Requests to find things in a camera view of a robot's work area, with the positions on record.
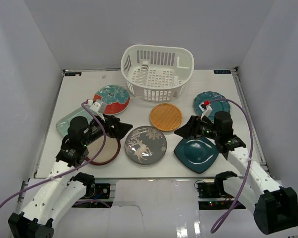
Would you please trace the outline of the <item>red rimmed cream plate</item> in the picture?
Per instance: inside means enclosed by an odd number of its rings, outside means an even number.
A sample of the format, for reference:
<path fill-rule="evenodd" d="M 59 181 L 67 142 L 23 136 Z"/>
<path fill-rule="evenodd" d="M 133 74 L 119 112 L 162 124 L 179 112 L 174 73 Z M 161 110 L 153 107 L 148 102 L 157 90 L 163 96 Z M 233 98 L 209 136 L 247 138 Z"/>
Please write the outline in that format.
<path fill-rule="evenodd" d="M 103 137 L 95 140 L 87 146 L 89 154 L 86 158 L 88 161 L 91 159 L 99 150 L 103 143 Z M 91 164 L 96 166 L 106 165 L 113 161 L 119 154 L 121 149 L 121 142 L 119 139 L 106 137 L 106 143 L 104 148 L 99 153 L 99 155 L 91 162 Z"/>

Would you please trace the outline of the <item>red teal floral plate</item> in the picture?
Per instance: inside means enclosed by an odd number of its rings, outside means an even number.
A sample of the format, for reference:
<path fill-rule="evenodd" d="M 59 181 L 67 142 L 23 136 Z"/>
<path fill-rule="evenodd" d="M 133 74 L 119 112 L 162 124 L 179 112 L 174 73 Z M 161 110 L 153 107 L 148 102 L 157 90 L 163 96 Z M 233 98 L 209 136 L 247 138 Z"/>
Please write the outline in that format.
<path fill-rule="evenodd" d="M 130 102 L 130 94 L 122 86 L 107 85 L 95 93 L 94 100 L 101 100 L 107 105 L 104 114 L 116 115 L 127 108 Z"/>

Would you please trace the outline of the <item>grey deer pattern plate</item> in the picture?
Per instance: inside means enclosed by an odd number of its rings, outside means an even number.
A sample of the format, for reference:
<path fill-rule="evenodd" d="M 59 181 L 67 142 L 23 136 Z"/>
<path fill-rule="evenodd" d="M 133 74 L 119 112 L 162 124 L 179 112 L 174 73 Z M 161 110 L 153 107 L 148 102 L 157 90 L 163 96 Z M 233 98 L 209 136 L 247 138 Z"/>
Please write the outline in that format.
<path fill-rule="evenodd" d="M 166 137 L 152 126 L 133 129 L 125 140 L 125 152 L 128 158 L 139 165 L 147 166 L 159 162 L 166 150 Z"/>

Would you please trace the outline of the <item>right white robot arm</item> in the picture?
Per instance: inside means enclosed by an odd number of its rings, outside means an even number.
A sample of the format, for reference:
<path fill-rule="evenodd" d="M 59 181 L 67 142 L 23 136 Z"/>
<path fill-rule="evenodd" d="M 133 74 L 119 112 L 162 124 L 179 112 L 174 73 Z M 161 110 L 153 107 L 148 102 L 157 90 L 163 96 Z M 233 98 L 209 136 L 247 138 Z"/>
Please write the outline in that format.
<path fill-rule="evenodd" d="M 252 160 L 245 143 L 233 133 L 233 121 L 227 112 L 217 112 L 214 121 L 191 116 L 175 134 L 182 138 L 198 136 L 214 140 L 219 153 L 244 179 L 227 171 L 216 175 L 214 191 L 221 198 L 234 197 L 253 215 L 259 230 L 269 235 L 298 226 L 298 196 L 291 187 L 284 188 Z"/>

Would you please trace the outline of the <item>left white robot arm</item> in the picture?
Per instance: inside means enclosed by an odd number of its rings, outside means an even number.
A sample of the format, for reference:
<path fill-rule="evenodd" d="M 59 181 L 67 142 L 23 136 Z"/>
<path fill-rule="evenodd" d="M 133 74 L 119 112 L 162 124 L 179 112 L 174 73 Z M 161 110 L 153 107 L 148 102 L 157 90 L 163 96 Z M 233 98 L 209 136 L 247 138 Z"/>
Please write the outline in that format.
<path fill-rule="evenodd" d="M 32 200 L 20 213 L 9 217 L 13 237 L 51 238 L 62 216 L 80 198 L 94 195 L 94 176 L 78 170 L 89 154 L 88 145 L 106 137 L 120 140 L 132 127 L 115 116 L 95 117 L 92 121 L 83 116 L 73 118 L 47 182 L 40 182 Z"/>

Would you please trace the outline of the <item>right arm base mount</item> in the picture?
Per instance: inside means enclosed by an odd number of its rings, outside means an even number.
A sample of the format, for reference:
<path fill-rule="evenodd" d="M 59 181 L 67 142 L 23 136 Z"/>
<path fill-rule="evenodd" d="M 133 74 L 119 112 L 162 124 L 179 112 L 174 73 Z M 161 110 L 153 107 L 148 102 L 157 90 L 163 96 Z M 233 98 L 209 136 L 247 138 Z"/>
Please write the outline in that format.
<path fill-rule="evenodd" d="M 228 210 L 234 198 L 228 194 L 220 195 L 213 182 L 198 180 L 194 183 L 198 193 L 198 206 L 200 211 Z"/>

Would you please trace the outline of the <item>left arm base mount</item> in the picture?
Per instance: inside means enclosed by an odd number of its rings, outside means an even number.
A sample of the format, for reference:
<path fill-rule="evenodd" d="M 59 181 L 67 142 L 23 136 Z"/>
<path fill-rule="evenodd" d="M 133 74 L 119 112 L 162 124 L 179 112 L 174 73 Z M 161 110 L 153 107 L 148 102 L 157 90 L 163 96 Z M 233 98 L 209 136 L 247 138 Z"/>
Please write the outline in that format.
<path fill-rule="evenodd" d="M 73 208 L 111 208 L 113 198 L 111 198 L 110 189 L 109 183 L 91 185 L 86 189 L 85 195 L 73 205 Z"/>

